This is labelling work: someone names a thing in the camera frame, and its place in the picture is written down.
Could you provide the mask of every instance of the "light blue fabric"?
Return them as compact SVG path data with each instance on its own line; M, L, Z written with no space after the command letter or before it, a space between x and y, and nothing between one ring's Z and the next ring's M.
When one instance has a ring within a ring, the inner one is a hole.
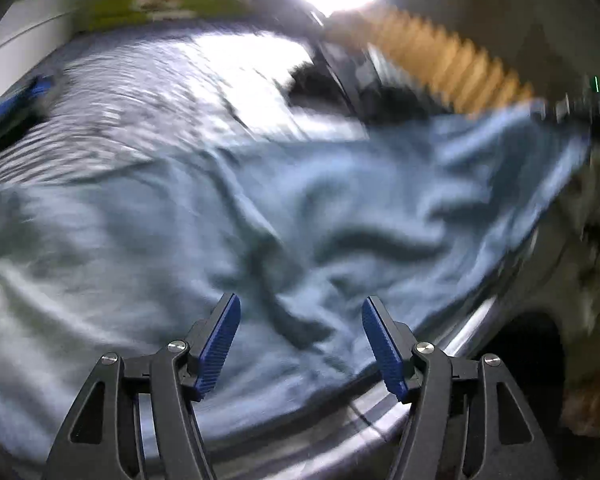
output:
M203 436L317 402L373 364L363 298L434 330L530 233L582 163L585 133L522 106L3 190L0 442L43 460L103 352L156 351L224 291L242 323L196 406Z

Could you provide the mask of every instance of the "blue cloth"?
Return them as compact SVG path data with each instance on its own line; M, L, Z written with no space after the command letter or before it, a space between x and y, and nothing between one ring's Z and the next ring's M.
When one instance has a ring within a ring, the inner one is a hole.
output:
M224 291L242 323L195 406L206 439L345 388L374 364L364 297L434 330L530 233L584 160L585 133L520 106L3 190L0 442L44 460L101 354L156 351Z

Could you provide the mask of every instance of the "orange corrugated object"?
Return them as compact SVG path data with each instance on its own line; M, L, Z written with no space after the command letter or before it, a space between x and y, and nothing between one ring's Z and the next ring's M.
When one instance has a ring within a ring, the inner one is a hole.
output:
M459 113L476 113L534 97L531 84L522 84L518 73L507 72L501 60L405 10L373 7L335 16L326 34L329 40L348 46L374 45Z

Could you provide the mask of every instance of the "screw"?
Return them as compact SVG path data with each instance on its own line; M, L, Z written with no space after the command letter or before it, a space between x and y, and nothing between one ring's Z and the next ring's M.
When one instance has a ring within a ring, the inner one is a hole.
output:
M187 347L187 344L184 341L180 341L179 339L176 339L176 341L171 341L167 345L167 350L169 352L177 354L178 352L182 352L186 347Z
M416 350L424 355L431 354L434 348L435 346L433 346L431 343L427 343L424 341L416 345Z
M484 357L485 364L489 366L500 366L502 360L496 354L485 354Z
M100 358L100 362L104 365L112 365L118 360L118 354L115 352L107 352Z

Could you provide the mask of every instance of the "ribbed blue grip pad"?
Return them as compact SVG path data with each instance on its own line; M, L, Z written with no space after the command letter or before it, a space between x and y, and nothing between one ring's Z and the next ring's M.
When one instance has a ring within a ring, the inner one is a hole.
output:
M362 326L378 362L386 389L398 397L400 402L404 402L408 389L404 383L402 360L369 300L362 304Z
M206 342L202 354L200 354L198 378L193 386L200 399L203 399L216 386L216 381L224 365L226 355L229 353L229 348L231 348L231 343L234 341L239 324L240 299L238 296L234 296L222 313L214 331Z

